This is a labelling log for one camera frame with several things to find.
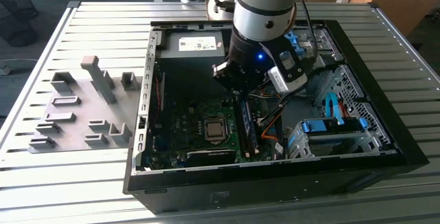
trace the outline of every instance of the gray plastic block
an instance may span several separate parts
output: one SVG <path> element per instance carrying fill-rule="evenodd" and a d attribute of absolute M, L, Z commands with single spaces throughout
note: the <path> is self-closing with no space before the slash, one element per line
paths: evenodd
<path fill-rule="evenodd" d="M 43 119 L 37 124 L 45 122 L 45 117 L 47 114 L 51 114 L 51 118 L 54 117 L 53 115 L 57 113 L 74 113 L 75 120 L 55 121 L 55 123 L 61 127 L 61 132 L 43 135 L 50 136 L 51 139 L 57 141 L 57 146 L 54 148 L 42 149 L 35 149 L 30 146 L 30 153 L 53 153 L 62 151 L 81 151 L 129 147 L 129 144 L 117 144 L 114 139 L 109 135 L 111 124 L 115 124 L 115 126 L 121 129 L 123 123 L 126 123 L 131 131 L 135 130 L 137 126 L 137 113 L 141 90 L 126 91 L 121 81 L 121 75 L 118 77 L 113 77 L 115 83 L 115 88 L 113 89 L 113 92 L 118 101 L 111 105 L 107 104 L 102 93 L 97 90 L 90 76 L 78 78 L 77 82 L 74 84 L 70 84 L 70 87 L 75 94 L 73 94 L 73 92 L 59 93 L 54 91 L 53 98 L 49 101 Z M 53 104 L 53 100 L 55 98 L 73 96 L 78 96 L 82 100 L 82 103 L 79 105 L 55 106 Z M 98 125 L 105 122 L 103 129 L 95 130 L 94 127 L 91 128 L 91 120 L 98 121 Z M 85 142 L 85 135 L 94 133 L 105 134 L 109 140 L 109 144 L 106 146 L 91 147 Z M 35 131 L 35 138 L 41 138 L 43 135 L 38 131 Z"/>
<path fill-rule="evenodd" d="M 69 97 L 57 97 L 53 99 L 53 105 L 59 106 L 75 106 L 82 103 L 82 100 L 78 96 Z"/>
<path fill-rule="evenodd" d="M 111 127 L 111 124 L 105 119 L 94 119 L 94 120 L 90 120 L 89 127 L 95 132 L 97 131 L 103 131 L 103 130 L 107 131 Z"/>
<path fill-rule="evenodd" d="M 134 133 L 129 129 L 126 123 L 123 123 L 122 132 L 119 132 L 117 126 L 114 124 L 111 124 L 109 134 L 110 134 L 111 138 L 114 139 L 115 143 L 121 146 L 125 146 L 129 144 L 130 138 L 134 135 Z"/>
<path fill-rule="evenodd" d="M 51 84 L 58 92 L 73 92 L 70 83 L 74 82 L 75 79 L 70 72 L 57 72 L 51 80 Z"/>
<path fill-rule="evenodd" d="M 30 146 L 35 149 L 47 149 L 47 148 L 54 148 L 57 145 L 55 141 L 47 137 L 39 137 L 31 139 Z"/>
<path fill-rule="evenodd" d="M 91 147 L 99 147 L 99 146 L 103 146 L 103 145 L 107 145 L 109 144 L 109 140 L 107 140 L 107 138 L 106 138 L 106 136 L 105 136 L 103 133 L 99 133 L 99 134 L 87 134 L 85 136 L 86 136 L 85 142 Z"/>
<path fill-rule="evenodd" d="M 37 131 L 41 132 L 43 135 L 54 134 L 61 132 L 61 127 L 55 122 L 45 122 L 37 125 Z"/>
<path fill-rule="evenodd" d="M 125 87 L 125 90 L 138 90 L 139 89 L 139 83 L 137 80 L 137 76 L 134 72 L 125 72 L 122 76 L 122 84 Z"/>
<path fill-rule="evenodd" d="M 115 95 L 113 93 L 113 88 L 109 85 L 106 77 L 103 76 L 102 70 L 98 66 L 99 58 L 97 56 L 86 56 L 82 61 L 82 68 L 87 70 L 91 74 L 94 85 L 99 92 L 102 93 L 106 102 L 113 104 L 117 102 Z"/>
<path fill-rule="evenodd" d="M 74 112 L 70 113 L 49 113 L 45 117 L 46 121 L 74 121 L 77 116 Z"/>
<path fill-rule="evenodd" d="M 115 83 L 114 83 L 114 79 L 111 78 L 111 75 L 109 74 L 109 71 L 102 71 L 102 73 L 103 73 L 103 77 L 109 83 L 110 88 L 114 89 Z"/>

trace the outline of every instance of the motherboard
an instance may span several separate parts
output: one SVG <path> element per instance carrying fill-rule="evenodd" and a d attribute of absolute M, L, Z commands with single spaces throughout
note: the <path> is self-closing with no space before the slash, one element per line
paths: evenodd
<path fill-rule="evenodd" d="M 173 169 L 271 160 L 271 143 L 259 146 L 257 156 L 246 152 L 238 131 L 238 109 L 234 98 L 203 101 L 169 101 L 153 153 L 146 162 L 154 169 Z M 257 122 L 266 112 L 267 101 L 250 98 Z"/>

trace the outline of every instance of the power supply label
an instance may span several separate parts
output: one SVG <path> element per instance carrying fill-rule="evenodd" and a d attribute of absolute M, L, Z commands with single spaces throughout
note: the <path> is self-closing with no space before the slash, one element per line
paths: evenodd
<path fill-rule="evenodd" d="M 179 39 L 179 51 L 217 50 L 215 37 L 183 37 Z"/>

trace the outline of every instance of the case label sticker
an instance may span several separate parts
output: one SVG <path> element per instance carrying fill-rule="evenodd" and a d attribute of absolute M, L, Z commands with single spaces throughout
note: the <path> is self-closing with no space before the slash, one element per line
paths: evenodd
<path fill-rule="evenodd" d="M 179 51 L 217 49 L 215 37 L 183 37 L 179 39 Z"/>
<path fill-rule="evenodd" d="M 307 42 L 301 42 L 299 43 L 302 47 L 311 47 L 313 44 L 307 41 Z"/>
<path fill-rule="evenodd" d="M 279 143 L 275 144 L 275 149 L 281 154 L 283 154 L 285 148 Z"/>

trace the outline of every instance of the gray floor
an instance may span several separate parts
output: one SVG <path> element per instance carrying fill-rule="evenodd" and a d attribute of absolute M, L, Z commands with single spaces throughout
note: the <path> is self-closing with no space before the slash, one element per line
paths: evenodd
<path fill-rule="evenodd" d="M 57 24 L 61 20 L 70 1 L 85 2 L 153 2 L 153 0 L 33 0 L 39 10 L 39 16 L 33 20 L 33 26 L 39 34 L 38 41 L 23 48 L 11 47 L 0 39 L 0 60 L 5 59 L 38 59 Z M 179 2 L 181 0 L 165 0 L 166 2 Z M 410 36 L 413 43 L 423 43 L 421 53 L 438 73 L 440 72 L 440 21 L 431 23 L 426 19 L 419 24 Z M 30 77 L 35 62 L 15 61 L 9 62 L 13 68 L 10 76 L 0 76 L 0 116 L 9 115 L 22 88 Z"/>

